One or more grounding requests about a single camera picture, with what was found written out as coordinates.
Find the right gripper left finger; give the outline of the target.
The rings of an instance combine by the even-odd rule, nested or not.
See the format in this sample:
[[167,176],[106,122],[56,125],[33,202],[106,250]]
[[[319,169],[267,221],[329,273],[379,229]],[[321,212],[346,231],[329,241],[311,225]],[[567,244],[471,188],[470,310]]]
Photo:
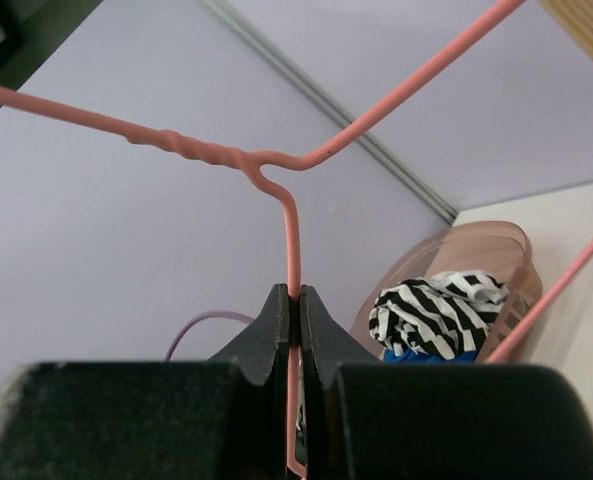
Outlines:
[[236,378],[221,479],[287,479],[287,286],[272,286],[258,316],[211,357]]

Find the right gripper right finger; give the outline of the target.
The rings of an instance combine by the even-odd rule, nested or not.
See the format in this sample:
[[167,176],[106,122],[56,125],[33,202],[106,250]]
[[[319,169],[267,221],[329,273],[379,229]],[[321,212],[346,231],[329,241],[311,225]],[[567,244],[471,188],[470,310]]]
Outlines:
[[299,311],[307,477],[353,479],[340,368],[380,360],[332,318],[314,287],[302,288]]

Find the blue tank top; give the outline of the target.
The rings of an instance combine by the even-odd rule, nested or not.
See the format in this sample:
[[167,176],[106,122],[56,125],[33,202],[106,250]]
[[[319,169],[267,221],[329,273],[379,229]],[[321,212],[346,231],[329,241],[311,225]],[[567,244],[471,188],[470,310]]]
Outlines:
[[453,359],[444,359],[440,356],[432,356],[422,353],[416,353],[413,350],[407,350],[402,355],[396,355],[392,350],[385,350],[383,362],[387,364],[399,363],[473,363],[478,356],[477,352],[465,352],[457,355]]

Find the striped black white tank top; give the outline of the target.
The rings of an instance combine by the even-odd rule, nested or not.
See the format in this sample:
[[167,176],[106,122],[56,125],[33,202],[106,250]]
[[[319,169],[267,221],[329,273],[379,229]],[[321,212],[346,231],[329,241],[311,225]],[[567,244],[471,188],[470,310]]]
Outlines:
[[396,355],[479,353],[508,296],[506,285],[480,270],[404,280],[377,295],[368,332]]

